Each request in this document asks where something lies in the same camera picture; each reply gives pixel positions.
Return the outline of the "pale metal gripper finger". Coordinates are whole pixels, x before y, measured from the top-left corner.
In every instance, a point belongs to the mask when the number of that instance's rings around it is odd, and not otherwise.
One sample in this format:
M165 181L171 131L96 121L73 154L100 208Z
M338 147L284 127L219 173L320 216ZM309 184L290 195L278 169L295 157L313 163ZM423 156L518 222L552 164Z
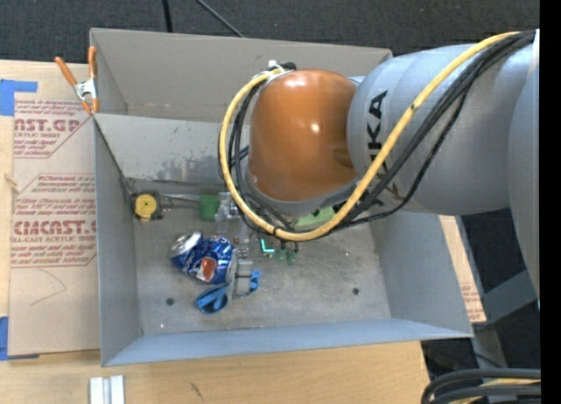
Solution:
M251 260L239 260L237 268L237 296L250 294L253 286L253 262Z
M238 251L236 249L233 250L231 254L231 262L227 273L227 282L226 282L226 292L225 296L227 298L227 303L230 304L232 301L233 291L235 288L236 282L236 275L238 270Z

